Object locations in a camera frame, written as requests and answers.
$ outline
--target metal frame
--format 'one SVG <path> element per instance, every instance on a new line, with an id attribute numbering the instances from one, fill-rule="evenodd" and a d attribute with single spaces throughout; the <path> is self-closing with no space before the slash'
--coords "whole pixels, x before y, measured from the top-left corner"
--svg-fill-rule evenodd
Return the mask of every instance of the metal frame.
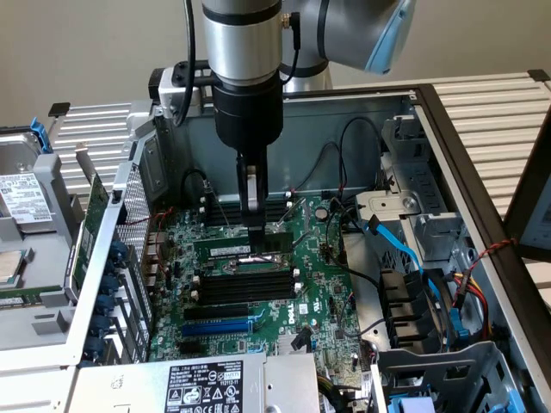
<path id="1" fill-rule="evenodd" d="M 113 189 L 121 191 L 121 200 L 114 202 L 109 196 L 108 207 L 103 216 L 102 225 L 97 234 L 96 247 L 90 258 L 88 272 L 78 299 L 78 305 L 71 322 L 71 328 L 64 344 L 38 348 L 20 348 L 0 352 L 0 372 L 20 372 L 41 370 L 52 367 L 76 366 L 82 357 L 84 339 L 88 333 L 90 317 L 96 302 L 100 280 L 108 258 L 109 245 L 115 234 L 117 219 L 127 194 L 128 177 L 133 169 L 139 167 L 144 143 L 155 135 L 147 134 L 139 141 L 134 153 L 135 161 L 121 163 L 113 183 Z"/>

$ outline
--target sticker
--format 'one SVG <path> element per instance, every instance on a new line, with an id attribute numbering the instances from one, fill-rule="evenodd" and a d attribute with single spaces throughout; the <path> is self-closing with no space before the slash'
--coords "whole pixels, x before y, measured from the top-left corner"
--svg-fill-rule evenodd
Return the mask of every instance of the sticker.
<path id="1" fill-rule="evenodd" d="M 243 362 L 189 364 L 170 368 L 165 413 L 243 411 Z"/>
<path id="2" fill-rule="evenodd" d="M 0 195 L 17 224 L 52 220 L 34 174 L 0 176 Z"/>
<path id="3" fill-rule="evenodd" d="M 23 299 L 21 297 L 14 297 L 13 299 L 0 299 L 0 307 L 7 305 L 22 305 Z"/>
<path id="4" fill-rule="evenodd" d="M 241 245 L 239 247 L 227 248 L 212 248 L 210 256 L 239 256 L 241 254 L 250 254 L 251 247 L 249 245 Z"/>

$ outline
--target green circuit board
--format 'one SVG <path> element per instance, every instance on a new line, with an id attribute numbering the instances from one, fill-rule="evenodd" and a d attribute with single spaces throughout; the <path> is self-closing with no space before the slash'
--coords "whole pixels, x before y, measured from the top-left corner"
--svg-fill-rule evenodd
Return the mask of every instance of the green circuit board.
<path id="1" fill-rule="evenodd" d="M 288 247 L 288 238 L 296 241 L 307 232 L 309 235 L 290 254 L 281 259 L 293 263 L 300 270 L 297 281 L 303 287 L 295 299 L 261 301 L 249 303 L 249 314 L 262 316 L 250 333 L 229 335 L 182 337 L 182 326 L 186 323 L 183 312 L 197 304 L 190 298 L 194 269 L 211 262 L 212 275 L 221 275 L 230 259 L 217 259 L 209 255 L 209 249 L 230 249 L 246 244 L 245 233 L 237 227 L 205 228 L 194 221 L 189 212 L 174 214 L 165 231 L 174 240 L 168 252 L 169 265 L 180 262 L 181 273 L 174 276 L 171 289 L 165 288 L 165 281 L 158 276 L 157 291 L 153 298 L 156 325 L 152 336 L 149 361 L 170 361 L 189 357 L 209 355 L 246 354 L 265 351 L 268 355 L 281 354 L 283 343 L 289 343 L 304 326 L 310 326 L 313 335 L 314 358 L 318 372 L 330 375 L 335 384 L 359 385 L 360 368 L 352 366 L 351 357 L 359 354 L 359 341 L 342 335 L 338 331 L 336 315 L 351 292 L 350 276 L 333 264 L 328 264 L 320 254 L 320 245 L 325 243 L 325 223 L 313 217 L 316 207 L 329 208 L 329 201 L 319 197 L 308 197 L 292 216 L 280 227 L 268 225 L 267 232 L 275 234 Z M 330 228 L 330 245 L 337 245 L 337 225 Z M 336 310 L 331 315 L 328 305 L 333 298 Z M 356 313 L 350 307 L 344 312 L 343 327 L 358 329 Z M 194 341 L 201 344 L 199 354 L 182 354 L 181 342 Z"/>

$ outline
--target motherboard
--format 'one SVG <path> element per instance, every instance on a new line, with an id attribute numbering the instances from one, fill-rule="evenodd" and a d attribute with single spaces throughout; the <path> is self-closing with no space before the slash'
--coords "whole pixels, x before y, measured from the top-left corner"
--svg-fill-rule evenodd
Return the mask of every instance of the motherboard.
<path id="1" fill-rule="evenodd" d="M 267 224 L 263 251 L 251 251 L 239 225 L 205 226 L 197 211 L 167 216 L 159 233 L 166 241 L 155 244 L 163 270 L 152 296 L 149 361 L 312 352 L 318 373 L 334 384 L 361 383 L 359 341 L 337 325 L 342 313 L 343 328 L 358 329 L 355 306 L 343 311 L 350 276 L 328 256 L 338 253 L 336 222 L 325 242 L 329 201 L 313 196 L 293 205 Z M 307 345 L 297 346 L 305 336 Z"/>

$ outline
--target screw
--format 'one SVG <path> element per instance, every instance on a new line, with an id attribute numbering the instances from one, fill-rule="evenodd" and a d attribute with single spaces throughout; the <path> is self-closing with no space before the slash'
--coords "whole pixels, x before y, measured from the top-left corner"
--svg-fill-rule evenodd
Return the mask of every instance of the screw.
<path id="1" fill-rule="evenodd" d="M 417 205 L 417 202 L 409 196 L 405 197 L 402 203 L 404 204 L 404 207 L 406 207 L 407 209 L 413 209 Z"/>

